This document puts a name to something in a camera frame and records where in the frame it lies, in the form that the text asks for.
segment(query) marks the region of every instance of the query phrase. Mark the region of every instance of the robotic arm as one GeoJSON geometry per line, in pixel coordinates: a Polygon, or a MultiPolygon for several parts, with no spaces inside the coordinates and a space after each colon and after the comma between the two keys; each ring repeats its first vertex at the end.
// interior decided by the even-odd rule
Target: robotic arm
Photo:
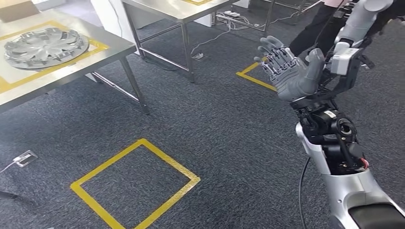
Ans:
{"type": "Polygon", "coordinates": [[[296,132],[326,184],[330,219],[335,228],[405,228],[405,212],[375,181],[353,122],[334,102],[337,94],[354,86],[361,62],[365,62],[363,48],[369,44],[368,35],[381,16],[379,13],[399,1],[350,1],[342,9],[341,18],[347,21],[336,37],[330,58],[314,49],[307,66],[272,36],[260,40],[262,46],[258,50],[265,60],[255,57],[270,76],[279,98],[289,101],[299,117],[296,132]],[[326,88],[335,77],[339,78],[337,85],[326,88]]]}

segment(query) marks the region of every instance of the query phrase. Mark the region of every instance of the black pants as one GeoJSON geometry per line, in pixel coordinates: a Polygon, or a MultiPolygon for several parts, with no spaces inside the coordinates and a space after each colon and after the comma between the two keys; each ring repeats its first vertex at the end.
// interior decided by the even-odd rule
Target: black pants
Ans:
{"type": "Polygon", "coordinates": [[[289,47],[294,55],[299,56],[312,46],[320,48],[324,55],[328,53],[334,46],[339,30],[344,26],[342,21],[331,18],[335,11],[335,7],[321,5],[311,24],[291,42],[289,47]]]}

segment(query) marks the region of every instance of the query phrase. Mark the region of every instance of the electrical cable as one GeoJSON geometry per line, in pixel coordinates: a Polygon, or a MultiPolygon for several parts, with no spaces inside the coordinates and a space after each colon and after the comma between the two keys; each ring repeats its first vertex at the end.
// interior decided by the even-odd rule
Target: electrical cable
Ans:
{"type": "MultiPolygon", "coordinates": [[[[293,17],[295,14],[297,14],[297,13],[298,13],[298,11],[292,13],[289,17],[276,19],[275,21],[270,22],[270,24],[276,23],[277,21],[280,21],[280,20],[285,20],[285,19],[292,18],[292,17],[293,17]]],[[[225,16],[225,14],[222,13],[222,12],[218,12],[218,14],[219,14],[219,15],[222,15],[222,16],[225,16]]],[[[255,25],[251,24],[250,21],[249,21],[246,17],[239,16],[239,17],[237,17],[237,19],[243,19],[246,24],[255,26],[255,25]]],[[[233,22],[227,23],[227,21],[226,21],[225,19],[223,19],[223,20],[221,20],[221,21],[224,21],[224,24],[226,24],[226,25],[228,26],[229,30],[226,31],[226,32],[223,32],[223,33],[219,34],[219,35],[218,35],[217,37],[215,37],[214,39],[210,39],[210,40],[208,40],[208,41],[206,41],[206,42],[203,42],[203,43],[198,44],[197,46],[195,46],[195,47],[192,49],[192,51],[191,51],[190,54],[192,54],[200,45],[209,43],[209,42],[211,42],[211,41],[215,41],[215,40],[218,39],[220,36],[222,36],[222,35],[224,35],[224,34],[226,34],[226,33],[229,33],[231,30],[236,30],[236,31],[238,31],[238,30],[243,30],[243,29],[248,28],[247,26],[242,26],[242,27],[236,28],[236,25],[235,25],[235,23],[233,23],[233,22]]],[[[261,28],[261,27],[264,27],[264,26],[266,26],[266,24],[261,25],[261,26],[255,26],[255,27],[256,27],[256,28],[261,28]]]]}
{"type": "Polygon", "coordinates": [[[9,164],[8,166],[6,166],[2,171],[0,171],[0,173],[6,171],[6,169],[8,169],[10,166],[12,166],[13,164],[15,164],[15,162],[12,162],[11,164],[9,164]]]}
{"type": "Polygon", "coordinates": [[[302,169],[302,172],[301,172],[301,177],[299,178],[299,186],[298,186],[298,209],[299,209],[299,215],[301,217],[301,224],[302,224],[303,229],[307,229],[307,225],[305,224],[304,213],[302,212],[302,203],[301,203],[302,202],[302,198],[301,198],[302,183],[304,180],[305,171],[307,170],[308,163],[310,160],[311,160],[311,157],[308,157],[307,161],[305,162],[304,168],[302,169]]]}
{"type": "Polygon", "coordinates": [[[326,21],[325,25],[322,27],[322,29],[320,30],[319,34],[317,35],[317,38],[315,39],[314,44],[312,45],[313,47],[315,47],[318,44],[318,39],[320,37],[320,35],[323,33],[323,31],[325,30],[326,26],[328,26],[329,22],[333,19],[335,13],[339,10],[340,6],[343,4],[344,0],[342,0],[339,4],[339,6],[336,8],[335,12],[333,12],[333,14],[329,17],[329,19],[326,21]]]}
{"type": "Polygon", "coordinates": [[[218,39],[220,36],[222,36],[222,35],[224,35],[224,34],[226,34],[226,33],[229,33],[229,32],[232,30],[232,29],[231,29],[231,24],[229,23],[229,24],[227,24],[227,25],[228,25],[228,28],[229,28],[228,31],[219,34],[219,35],[216,36],[214,39],[210,39],[210,40],[207,40],[206,42],[203,42],[203,43],[198,44],[197,46],[195,46],[195,47],[191,50],[191,54],[192,54],[192,53],[194,52],[194,50],[196,50],[200,45],[206,44],[206,43],[208,43],[208,42],[215,41],[215,40],[218,39]]]}
{"type": "Polygon", "coordinates": [[[115,16],[117,17],[117,23],[118,23],[118,26],[119,26],[119,29],[121,30],[121,37],[122,37],[122,27],[121,27],[121,24],[119,23],[119,18],[118,18],[118,13],[117,13],[117,10],[115,9],[115,7],[114,7],[114,5],[113,5],[113,3],[111,2],[111,0],[108,0],[108,2],[110,3],[110,6],[113,8],[113,10],[114,10],[114,13],[115,13],[115,16]]]}

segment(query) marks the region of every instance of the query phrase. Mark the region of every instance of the yellow tape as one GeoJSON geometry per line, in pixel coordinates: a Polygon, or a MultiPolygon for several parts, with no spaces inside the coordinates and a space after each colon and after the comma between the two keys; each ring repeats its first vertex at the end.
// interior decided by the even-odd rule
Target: yellow tape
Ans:
{"type": "Polygon", "coordinates": [[[269,85],[268,83],[265,83],[265,82],[260,81],[260,80],[258,80],[258,79],[256,79],[256,78],[253,78],[253,77],[251,77],[251,76],[246,75],[246,73],[250,72],[251,70],[253,70],[253,69],[256,68],[257,66],[259,66],[259,63],[255,62],[254,64],[252,64],[252,65],[250,65],[249,67],[245,68],[243,71],[237,72],[236,75],[238,75],[238,76],[240,76],[240,77],[243,77],[243,78],[245,78],[245,79],[247,79],[247,80],[250,80],[250,81],[252,81],[252,82],[254,82],[254,83],[257,83],[257,84],[259,84],[259,85],[262,85],[263,87],[266,87],[266,88],[268,88],[268,89],[273,90],[273,91],[276,92],[277,89],[276,89],[275,87],[269,85]]]}
{"type": "Polygon", "coordinates": [[[273,87],[273,86],[271,86],[271,85],[269,85],[269,84],[267,84],[267,83],[265,83],[265,82],[263,82],[263,81],[260,81],[260,80],[258,80],[258,79],[256,79],[256,78],[253,78],[253,77],[251,77],[251,76],[248,76],[248,75],[246,75],[246,74],[237,72],[236,75],[239,75],[239,76],[241,76],[241,77],[243,77],[243,78],[245,78],[245,79],[247,79],[247,80],[250,80],[250,81],[252,81],[252,82],[254,82],[254,83],[257,83],[257,84],[259,84],[259,85],[262,85],[263,87],[266,87],[266,88],[268,88],[268,89],[271,89],[271,90],[273,90],[273,91],[275,91],[275,92],[277,91],[277,89],[276,89],[275,87],[273,87]]]}
{"type": "Polygon", "coordinates": [[[193,0],[183,0],[183,1],[194,4],[194,5],[197,5],[197,6],[201,6],[201,5],[206,4],[207,2],[210,2],[212,0],[203,0],[203,1],[200,1],[200,2],[193,1],[193,0]]]}
{"type": "MultiPolygon", "coordinates": [[[[0,37],[0,41],[1,41],[1,40],[4,40],[4,39],[6,39],[6,38],[10,38],[10,37],[13,37],[13,36],[17,36],[17,35],[19,35],[19,34],[21,34],[21,33],[24,33],[24,32],[28,32],[28,31],[33,31],[33,30],[35,30],[35,29],[39,29],[39,28],[44,27],[44,26],[46,26],[46,25],[52,25],[52,26],[57,27],[57,28],[59,28],[59,29],[61,29],[61,30],[68,30],[68,29],[69,29],[69,28],[67,28],[66,26],[61,25],[61,24],[59,24],[59,23],[57,23],[57,22],[55,22],[55,21],[48,21],[48,22],[45,22],[45,23],[42,23],[42,24],[39,24],[39,25],[30,27],[30,28],[28,28],[28,29],[22,30],[22,31],[20,31],[20,32],[15,32],[15,33],[12,33],[12,34],[9,34],[9,35],[0,37]]],[[[59,64],[59,65],[56,65],[56,66],[53,66],[53,67],[46,68],[46,69],[44,69],[44,70],[42,70],[42,71],[40,71],[40,72],[38,72],[38,73],[35,73],[35,74],[33,74],[33,75],[29,76],[29,77],[26,77],[26,78],[24,78],[24,79],[21,79],[21,80],[19,80],[19,81],[14,82],[14,83],[8,83],[6,80],[4,80],[4,79],[0,76],[0,94],[3,93],[3,92],[6,92],[6,91],[8,91],[8,90],[11,90],[11,89],[13,89],[13,88],[16,88],[16,87],[18,87],[18,86],[21,86],[21,85],[23,85],[23,84],[25,84],[25,83],[28,83],[28,82],[30,82],[30,81],[36,80],[36,79],[38,79],[38,78],[40,78],[40,77],[42,77],[42,76],[44,76],[44,75],[47,75],[47,74],[49,74],[49,73],[52,73],[52,72],[54,72],[54,71],[56,71],[56,70],[59,70],[59,69],[61,69],[61,68],[64,68],[64,67],[69,66],[69,65],[71,65],[71,64],[74,64],[74,63],[76,63],[76,62],[78,62],[78,61],[80,61],[80,60],[83,60],[83,59],[85,59],[85,58],[87,58],[87,57],[89,57],[89,56],[91,56],[91,55],[94,55],[94,54],[96,54],[96,53],[98,53],[98,52],[101,52],[101,51],[106,50],[106,49],[109,48],[108,45],[103,44],[103,43],[101,43],[101,42],[98,42],[98,41],[96,41],[96,40],[93,40],[93,39],[91,39],[91,38],[88,38],[88,40],[89,40],[89,43],[90,43],[91,45],[93,45],[93,46],[96,47],[96,49],[94,49],[94,50],[92,50],[92,51],[85,52],[85,53],[81,54],[80,56],[78,56],[78,57],[76,57],[76,58],[74,58],[74,59],[72,59],[72,60],[70,60],[70,61],[68,61],[68,62],[66,62],[66,63],[62,63],[62,64],[59,64]]]]}
{"type": "Polygon", "coordinates": [[[157,218],[159,218],[163,213],[165,213],[171,206],[173,206],[180,198],[182,198],[188,191],[190,191],[199,181],[200,178],[196,176],[194,173],[189,171],[187,168],[182,166],[180,163],[175,161],[173,158],[165,154],[163,151],[158,149],[152,143],[150,143],[146,139],[140,139],[128,148],[124,149],[114,157],[110,158],[97,168],[93,169],[88,174],[84,175],[82,178],[78,179],[77,181],[73,182],[70,185],[70,188],[91,208],[96,212],[111,228],[113,229],[123,229],[124,227],[114,219],[97,201],[94,200],[82,187],[80,187],[83,183],[88,181],[89,179],[93,178],[95,175],[106,169],[108,166],[112,165],[113,163],[117,162],[119,159],[124,157],[125,155],[132,152],[139,146],[145,146],[148,150],[152,151],[162,160],[167,162],[169,165],[177,169],[179,172],[184,174],[186,177],[190,179],[190,181],[182,187],[176,194],[170,197],[166,202],[164,202],[159,208],[157,208],[151,215],[149,215],[146,219],[144,219],[139,225],[135,227],[135,229],[145,229],[150,226],[157,218]]]}

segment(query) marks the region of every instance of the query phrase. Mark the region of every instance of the table top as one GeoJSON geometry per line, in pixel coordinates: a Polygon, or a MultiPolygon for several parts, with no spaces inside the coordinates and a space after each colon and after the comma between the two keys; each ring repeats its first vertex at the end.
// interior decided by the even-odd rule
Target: table top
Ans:
{"type": "Polygon", "coordinates": [[[79,18],[48,10],[24,19],[0,21],[0,113],[56,87],[119,60],[136,51],[135,44],[79,18]],[[66,63],[42,70],[11,67],[4,58],[4,44],[24,32],[49,27],[73,29],[89,39],[87,52],[66,63]]]}
{"type": "Polygon", "coordinates": [[[122,2],[160,15],[166,19],[188,23],[239,0],[122,0],[122,2]]]}

